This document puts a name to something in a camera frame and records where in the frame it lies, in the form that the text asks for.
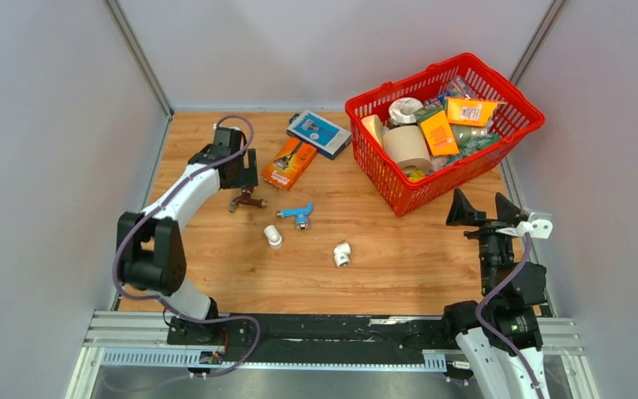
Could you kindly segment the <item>brown water faucet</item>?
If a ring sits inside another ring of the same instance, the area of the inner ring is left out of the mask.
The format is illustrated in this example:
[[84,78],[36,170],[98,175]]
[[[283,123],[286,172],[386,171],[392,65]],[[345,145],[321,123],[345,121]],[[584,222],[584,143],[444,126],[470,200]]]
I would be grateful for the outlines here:
[[254,187],[244,187],[241,189],[240,194],[232,198],[229,202],[229,213],[234,213],[239,205],[249,205],[258,207],[260,209],[267,207],[267,201],[265,199],[259,199],[253,197]]

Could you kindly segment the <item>white pipe elbow fitting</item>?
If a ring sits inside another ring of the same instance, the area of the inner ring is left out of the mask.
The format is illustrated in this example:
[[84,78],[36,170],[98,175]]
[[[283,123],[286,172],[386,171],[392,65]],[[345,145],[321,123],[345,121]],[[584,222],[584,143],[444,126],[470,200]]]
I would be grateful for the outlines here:
[[338,244],[333,249],[333,254],[335,264],[338,268],[344,268],[350,264],[351,246],[347,242]]
[[268,245],[272,249],[280,249],[283,244],[282,235],[275,225],[269,225],[264,230],[263,233],[267,239]]

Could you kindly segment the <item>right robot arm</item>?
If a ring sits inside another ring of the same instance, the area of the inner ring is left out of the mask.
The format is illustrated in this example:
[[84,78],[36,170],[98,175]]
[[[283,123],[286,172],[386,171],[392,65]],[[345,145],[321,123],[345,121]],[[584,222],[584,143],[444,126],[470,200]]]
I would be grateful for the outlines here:
[[535,312],[547,301],[547,269],[530,255],[534,240],[550,238],[552,217],[501,193],[495,204],[489,218],[461,189],[453,192],[445,223],[467,227],[464,237],[478,244],[482,298],[445,307],[440,334],[466,356],[484,397],[548,398]]

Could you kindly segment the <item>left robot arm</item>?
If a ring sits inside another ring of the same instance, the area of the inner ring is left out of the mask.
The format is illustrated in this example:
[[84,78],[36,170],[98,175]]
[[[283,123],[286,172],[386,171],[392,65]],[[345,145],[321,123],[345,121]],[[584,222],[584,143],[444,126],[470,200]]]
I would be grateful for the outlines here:
[[182,232],[199,208],[220,190],[256,185],[255,151],[236,127],[216,127],[213,142],[193,155],[182,175],[153,204],[123,213],[117,223],[112,278],[119,294],[126,286],[140,290],[140,300],[154,299],[189,321],[197,342],[215,342],[221,332],[216,302],[187,275]]

